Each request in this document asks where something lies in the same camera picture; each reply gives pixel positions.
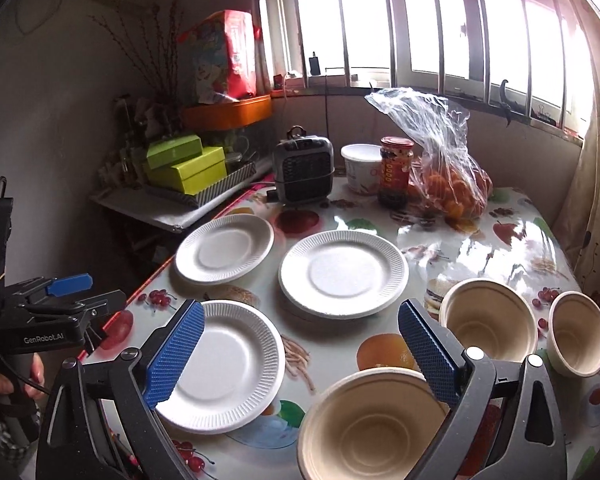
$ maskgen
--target table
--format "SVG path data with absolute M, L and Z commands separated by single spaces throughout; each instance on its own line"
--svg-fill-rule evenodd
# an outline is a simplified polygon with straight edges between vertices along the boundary
M 167 262 L 130 298 L 134 325 L 125 342 L 110 351 L 97 350 L 85 362 L 114 358 L 126 346 L 139 347 L 174 310 L 155 309 L 136 297 L 141 292 L 166 289 L 179 306 L 183 298 L 204 295 L 252 304 L 275 324 L 280 333 L 310 352 L 307 367 L 311 391 L 301 374 L 288 372 L 272 405 L 243 428 L 216 436 L 185 434 L 168 428 L 172 438 L 187 440 L 204 453 L 206 469 L 218 480 L 301 479 L 296 464 L 296 439 L 302 417 L 316 395 L 359 368 L 376 365 L 416 367 L 398 335 L 397 309 L 407 298 L 428 299 L 436 314 L 436 296 L 459 280 L 485 276 L 507 283 L 530 304 L 543 287 L 579 290 L 564 254 L 549 227 L 524 193 L 496 189 L 478 221 L 447 222 L 421 219 L 413 212 L 382 209 L 375 197 L 353 194 L 346 179 L 335 178 L 333 192 L 322 203 L 285 208 L 267 203 L 263 186 L 254 186 L 220 213 L 252 213 L 274 226 L 274 244 L 264 261 L 247 275 L 226 285 L 195 286 L 184 282 Z M 410 268 L 407 287 L 395 303 L 378 314 L 355 320 L 326 320 L 297 309 L 278 283 L 278 267 L 286 251 L 300 238 L 330 229 L 360 229 L 387 238 L 405 254 Z M 546 357 L 546 320 L 549 304 L 535 302 L 538 354 L 548 365 L 566 436 L 568 478 L 580 473 L 600 448 L 600 374 L 567 379 L 556 374 Z M 107 420 L 122 432 L 110 401 Z

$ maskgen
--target window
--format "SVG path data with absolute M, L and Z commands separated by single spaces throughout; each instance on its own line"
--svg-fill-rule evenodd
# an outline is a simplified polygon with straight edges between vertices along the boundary
M 438 72 L 439 46 L 434 0 L 405 0 L 411 70 Z M 469 79 L 469 42 L 462 0 L 440 0 L 445 73 Z
M 298 0 L 298 12 L 295 0 L 260 0 L 269 75 L 293 73 L 294 86 L 304 85 L 303 70 L 309 86 L 442 86 L 444 94 L 478 101 L 489 93 L 495 106 L 506 80 L 507 103 L 518 113 L 526 111 L 531 79 L 531 116 L 584 136 L 593 81 L 569 0 L 484 0 L 484 8 L 481 0 L 438 1 L 436 8 L 436 0 L 390 0 L 390 32 L 387 0 Z M 314 52 L 319 76 L 308 75 Z

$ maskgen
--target human hand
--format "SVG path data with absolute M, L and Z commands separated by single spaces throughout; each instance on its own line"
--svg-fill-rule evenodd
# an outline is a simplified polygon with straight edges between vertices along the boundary
M 31 375 L 29 377 L 32 381 L 39 384 L 40 386 L 45 385 L 45 365 L 42 364 L 42 359 L 40 355 L 33 354 L 33 362 L 31 363 Z M 43 392 L 29 386 L 28 384 L 24 385 L 25 393 L 31 397 L 33 400 L 40 400 L 45 396 Z
M 45 384 L 45 367 L 42 364 L 42 359 L 38 354 L 33 354 L 33 361 L 31 363 L 31 374 L 30 378 L 44 386 Z M 26 394 L 34 400 L 39 400 L 44 396 L 44 393 L 39 392 L 35 388 L 32 388 L 28 384 L 24 387 Z M 9 395 L 13 393 L 13 384 L 4 375 L 0 374 L 0 395 Z

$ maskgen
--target paper bowl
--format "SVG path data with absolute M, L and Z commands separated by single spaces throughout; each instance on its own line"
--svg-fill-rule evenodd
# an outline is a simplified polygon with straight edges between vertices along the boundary
M 591 377 L 600 371 L 600 309 L 580 292 L 563 292 L 549 311 L 546 353 L 566 377 Z
M 305 480 L 402 480 L 432 441 L 448 407 L 424 376 L 372 368 L 331 386 L 300 426 Z
M 340 150 L 347 170 L 347 183 L 356 193 L 373 195 L 380 187 L 382 158 L 380 146 L 348 144 Z
M 474 278 L 453 286 L 440 304 L 440 324 L 464 348 L 477 346 L 491 359 L 522 362 L 538 346 L 536 318 L 512 288 Z

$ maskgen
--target paper plate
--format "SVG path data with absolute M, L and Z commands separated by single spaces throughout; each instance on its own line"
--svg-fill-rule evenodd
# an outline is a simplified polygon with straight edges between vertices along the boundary
M 236 430 L 271 403 L 285 372 L 285 349 L 273 323 L 249 305 L 202 303 L 205 331 L 168 400 L 156 411 L 191 433 Z
M 321 317 L 368 316 L 403 292 L 409 267 L 384 238 L 362 231 L 324 231 L 294 245 L 278 273 L 286 296 Z
M 273 244 L 273 227 L 256 215 L 222 216 L 187 236 L 176 253 L 176 268 L 188 280 L 215 285 L 254 269 Z

